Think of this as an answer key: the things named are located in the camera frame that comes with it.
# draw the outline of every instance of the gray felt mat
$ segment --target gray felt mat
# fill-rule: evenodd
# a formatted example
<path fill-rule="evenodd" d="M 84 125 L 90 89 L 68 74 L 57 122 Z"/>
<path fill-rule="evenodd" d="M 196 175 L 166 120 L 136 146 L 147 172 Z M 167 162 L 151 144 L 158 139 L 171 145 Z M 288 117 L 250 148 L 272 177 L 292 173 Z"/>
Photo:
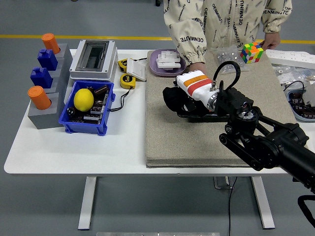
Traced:
<path fill-rule="evenodd" d="M 167 108 L 162 91 L 172 87 L 174 78 L 155 75 L 147 63 L 146 157 L 148 167 L 239 167 L 247 166 L 223 146 L 219 134 L 225 122 L 191 123 Z M 206 54 L 207 75 L 212 78 L 218 67 L 212 52 Z M 296 123 L 290 105 L 277 80 L 268 57 L 249 64 L 235 88 L 254 100 L 263 114 L 282 123 Z M 220 75 L 224 88 L 232 83 L 235 73 Z"/>

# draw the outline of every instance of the orange cylinder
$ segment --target orange cylinder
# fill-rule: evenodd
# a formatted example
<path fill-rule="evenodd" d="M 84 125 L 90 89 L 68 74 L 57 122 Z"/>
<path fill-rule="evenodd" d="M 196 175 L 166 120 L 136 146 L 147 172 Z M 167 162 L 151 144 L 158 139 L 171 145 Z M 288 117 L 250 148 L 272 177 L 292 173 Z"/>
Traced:
<path fill-rule="evenodd" d="M 45 110 L 51 105 L 51 100 L 41 86 L 31 87 L 28 95 L 39 110 Z"/>
<path fill-rule="evenodd" d="M 55 36 L 52 33 L 46 33 L 44 34 L 41 39 L 43 40 L 43 43 L 46 47 L 46 49 L 53 50 L 54 54 L 57 54 L 60 52 L 60 48 L 58 46 L 58 43 L 55 39 Z"/>

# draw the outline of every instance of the white table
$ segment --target white table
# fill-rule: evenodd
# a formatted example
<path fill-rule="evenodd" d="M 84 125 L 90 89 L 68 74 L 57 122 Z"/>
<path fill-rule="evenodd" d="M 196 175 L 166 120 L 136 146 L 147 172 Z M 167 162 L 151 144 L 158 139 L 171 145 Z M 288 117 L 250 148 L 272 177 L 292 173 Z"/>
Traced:
<path fill-rule="evenodd" d="M 118 59 L 145 58 L 148 50 L 118 50 Z M 117 68 L 112 108 L 120 106 L 126 92 L 119 85 L 122 73 Z M 70 80 L 66 98 L 73 82 Z M 257 172 L 251 168 L 146 168 L 145 157 L 145 93 L 146 83 L 137 82 L 125 99 L 124 107 L 110 113 L 106 136 L 67 134 L 63 127 L 37 130 L 28 118 L 27 108 L 10 153 L 4 165 L 14 175 L 84 175 L 87 176 L 79 229 L 89 229 L 96 177 L 109 175 L 137 176 L 251 176 L 264 228 L 274 228 L 261 176 L 286 174 L 281 168 Z M 315 125 L 301 127 L 314 140 Z M 314 151 L 314 145 L 308 142 Z"/>

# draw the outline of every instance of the purple tray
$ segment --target purple tray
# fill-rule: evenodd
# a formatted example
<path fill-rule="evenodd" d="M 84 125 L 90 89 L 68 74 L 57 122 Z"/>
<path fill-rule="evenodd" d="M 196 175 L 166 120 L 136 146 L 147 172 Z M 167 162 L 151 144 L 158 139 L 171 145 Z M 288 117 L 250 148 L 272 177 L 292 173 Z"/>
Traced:
<path fill-rule="evenodd" d="M 150 56 L 150 68 L 152 72 L 155 73 L 156 75 L 163 76 L 163 77 L 176 77 L 178 75 L 181 75 L 183 71 L 186 69 L 185 61 L 182 58 L 180 61 L 180 64 L 181 64 L 180 68 L 174 68 L 172 70 L 163 70 L 162 68 L 158 68 L 157 58 L 158 58 L 158 55 L 161 54 L 162 51 L 172 51 L 172 52 L 178 53 L 176 49 L 157 49 L 153 51 Z"/>

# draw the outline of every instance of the yellow lemon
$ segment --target yellow lemon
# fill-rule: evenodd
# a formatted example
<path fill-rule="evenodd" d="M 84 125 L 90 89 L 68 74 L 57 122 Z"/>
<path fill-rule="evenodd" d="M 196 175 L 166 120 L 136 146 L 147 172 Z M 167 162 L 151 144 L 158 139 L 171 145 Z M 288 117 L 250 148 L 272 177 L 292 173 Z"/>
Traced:
<path fill-rule="evenodd" d="M 73 102 L 76 109 L 87 112 L 94 104 L 94 97 L 90 90 L 82 88 L 75 94 Z"/>

